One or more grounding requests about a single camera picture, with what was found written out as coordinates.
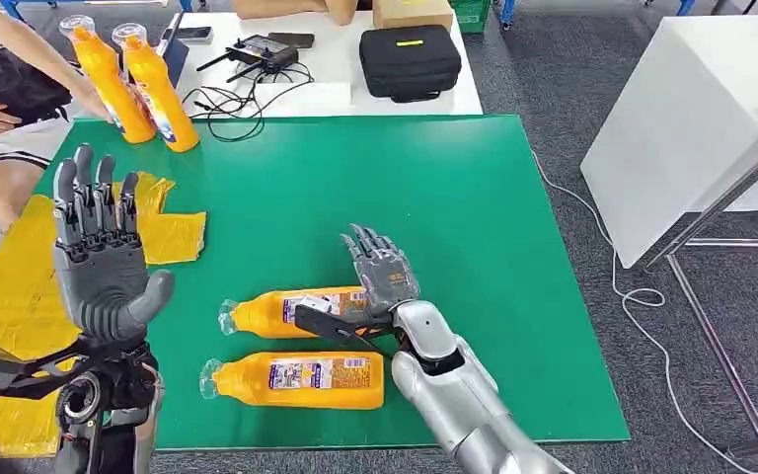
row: black case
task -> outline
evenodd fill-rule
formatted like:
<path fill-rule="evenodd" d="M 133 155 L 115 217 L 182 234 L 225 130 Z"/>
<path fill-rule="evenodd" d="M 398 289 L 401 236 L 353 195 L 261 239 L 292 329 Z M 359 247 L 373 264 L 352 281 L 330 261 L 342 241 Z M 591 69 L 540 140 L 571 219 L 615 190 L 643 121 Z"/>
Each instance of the black case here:
<path fill-rule="evenodd" d="M 439 25 L 370 30 L 358 50 L 367 90 L 394 102 L 436 99 L 460 74 L 460 53 Z"/>

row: gray carpet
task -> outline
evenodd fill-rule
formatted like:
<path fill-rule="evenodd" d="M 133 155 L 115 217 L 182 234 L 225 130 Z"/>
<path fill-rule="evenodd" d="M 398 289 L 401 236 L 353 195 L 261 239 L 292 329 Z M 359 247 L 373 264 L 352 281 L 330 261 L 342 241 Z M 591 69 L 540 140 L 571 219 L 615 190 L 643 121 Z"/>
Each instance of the gray carpet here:
<path fill-rule="evenodd" d="M 700 0 L 695 12 L 709 12 Z M 677 2 L 657 0 L 644 9 L 634 0 L 535 0 L 522 2 L 515 24 L 502 32 L 491 15 L 483 35 L 465 42 L 487 113 L 520 113 L 532 146 L 552 179 L 589 197 L 578 164 L 639 57 L 651 32 Z M 98 8 L 63 5 L 23 7 L 46 37 L 60 41 L 55 21 L 88 11 L 103 35 L 122 21 L 153 25 L 151 37 L 170 18 L 170 9 Z M 225 4 L 212 4 L 214 10 Z M 661 354 L 626 319 L 610 288 L 611 251 L 590 214 L 569 197 L 549 192 L 632 440 L 547 446 L 578 473 L 736 472 L 689 434 L 673 412 L 663 378 Z M 721 219 L 714 232 L 758 232 L 758 214 Z M 727 349 L 758 404 L 758 253 L 685 255 L 682 263 L 712 313 Z M 718 444 L 751 439 L 753 432 L 709 350 L 684 295 L 661 265 L 653 275 L 623 273 L 619 285 L 654 286 L 668 303 L 635 308 L 635 316 L 673 355 L 672 375 L 690 421 Z M 758 468 L 758 455 L 743 460 Z M 28 472 L 48 472 L 49 461 L 24 462 Z M 156 473 L 283 472 L 459 472 L 433 449 L 343 451 L 234 451 L 161 453 Z"/>

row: green mat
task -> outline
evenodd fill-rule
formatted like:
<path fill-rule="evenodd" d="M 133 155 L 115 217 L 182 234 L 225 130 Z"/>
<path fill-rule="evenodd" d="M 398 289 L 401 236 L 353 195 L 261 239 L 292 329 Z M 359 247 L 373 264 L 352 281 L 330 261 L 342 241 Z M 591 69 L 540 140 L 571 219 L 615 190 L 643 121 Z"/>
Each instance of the green mat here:
<path fill-rule="evenodd" d="M 251 124 L 216 126 L 238 135 Z M 466 338 L 531 437 L 629 437 L 518 117 L 267 119 L 241 143 L 197 127 L 201 145 L 176 154 L 158 139 L 131 146 L 107 124 L 77 122 L 57 156 L 90 142 L 114 156 L 117 180 L 131 170 L 175 180 L 168 212 L 208 212 L 200 258 L 168 266 L 176 293 L 149 327 L 168 388 L 159 448 L 434 444 L 390 363 L 375 411 L 257 408 L 199 394 L 212 357 L 336 348 L 223 336 L 216 317 L 226 298 L 357 284 L 339 238 L 350 222 L 405 249 L 422 298 Z M 55 168 L 38 192 L 50 196 Z"/>

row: orange bottle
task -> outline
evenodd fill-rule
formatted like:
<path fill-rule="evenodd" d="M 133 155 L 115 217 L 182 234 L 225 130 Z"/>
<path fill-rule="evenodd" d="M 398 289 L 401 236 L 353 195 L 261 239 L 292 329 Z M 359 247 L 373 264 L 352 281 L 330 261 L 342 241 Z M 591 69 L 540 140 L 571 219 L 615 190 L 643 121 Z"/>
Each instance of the orange bottle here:
<path fill-rule="evenodd" d="M 167 146 L 178 153 L 195 147 L 198 134 L 170 82 L 167 63 L 147 42 L 146 29 L 124 23 L 112 31 L 112 39 L 123 49 L 123 61 Z"/>
<path fill-rule="evenodd" d="M 155 136 L 155 125 L 128 86 L 120 79 L 117 53 L 95 32 L 94 20 L 72 15 L 59 23 L 59 30 L 74 45 L 80 65 L 94 84 L 114 124 L 129 143 L 143 143 Z"/>
<path fill-rule="evenodd" d="M 201 371 L 204 398 L 247 405 L 373 410 L 384 403 L 384 359 L 377 353 L 257 353 Z"/>
<path fill-rule="evenodd" d="M 270 291 L 239 304 L 223 302 L 219 308 L 219 328 L 226 335 L 248 331 L 267 339 L 314 338 L 314 334 L 295 326 L 295 306 L 304 296 L 330 301 L 331 312 L 345 321 L 361 319 L 365 311 L 361 286 Z"/>

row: green crate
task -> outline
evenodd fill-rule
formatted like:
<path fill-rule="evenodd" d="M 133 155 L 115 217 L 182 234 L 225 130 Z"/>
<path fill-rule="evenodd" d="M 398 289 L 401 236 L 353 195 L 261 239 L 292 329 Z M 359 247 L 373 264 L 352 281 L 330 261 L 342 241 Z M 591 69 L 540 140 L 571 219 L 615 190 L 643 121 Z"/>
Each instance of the green crate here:
<path fill-rule="evenodd" d="M 450 0 L 455 10 L 460 33 L 482 33 L 487 24 L 490 0 Z"/>

